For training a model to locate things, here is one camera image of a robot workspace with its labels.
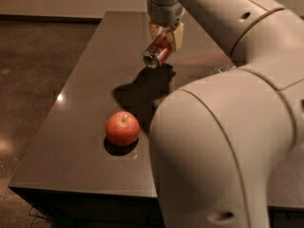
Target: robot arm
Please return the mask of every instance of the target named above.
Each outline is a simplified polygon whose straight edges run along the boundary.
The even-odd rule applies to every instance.
[[[304,142],[304,23],[273,0],[178,0],[239,66],[169,95],[150,129],[165,225],[269,227],[272,169]]]

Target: floor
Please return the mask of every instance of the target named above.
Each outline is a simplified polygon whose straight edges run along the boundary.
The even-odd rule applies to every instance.
[[[7,186],[97,26],[0,21],[1,228],[56,227]],[[273,228],[304,227],[302,213],[273,217]]]

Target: apple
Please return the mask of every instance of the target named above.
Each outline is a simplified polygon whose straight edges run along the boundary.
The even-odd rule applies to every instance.
[[[127,111],[114,113],[106,122],[105,134],[117,146],[129,146],[140,134],[140,125],[133,114]]]

